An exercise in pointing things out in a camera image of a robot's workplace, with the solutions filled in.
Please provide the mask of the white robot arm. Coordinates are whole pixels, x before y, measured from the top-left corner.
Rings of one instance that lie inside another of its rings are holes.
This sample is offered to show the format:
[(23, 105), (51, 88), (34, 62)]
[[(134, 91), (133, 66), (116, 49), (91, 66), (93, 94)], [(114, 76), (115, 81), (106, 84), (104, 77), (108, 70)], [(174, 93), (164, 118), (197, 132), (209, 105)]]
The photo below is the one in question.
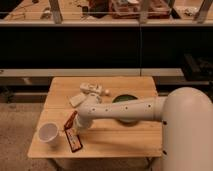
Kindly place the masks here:
[(213, 102), (196, 88), (117, 103), (100, 103), (90, 95), (77, 111), (74, 125), (79, 130), (95, 119), (159, 121), (162, 171), (213, 171)]

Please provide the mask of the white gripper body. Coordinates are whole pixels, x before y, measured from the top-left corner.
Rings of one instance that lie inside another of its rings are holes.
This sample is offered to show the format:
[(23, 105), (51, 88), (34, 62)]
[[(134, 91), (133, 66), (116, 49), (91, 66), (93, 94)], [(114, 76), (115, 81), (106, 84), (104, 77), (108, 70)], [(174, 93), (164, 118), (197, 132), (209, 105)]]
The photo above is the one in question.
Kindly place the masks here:
[(93, 124), (93, 121), (91, 119), (85, 119), (80, 116), (77, 116), (74, 119), (74, 130), (77, 134), (80, 134), (81, 132), (84, 132), (85, 130), (89, 129)]

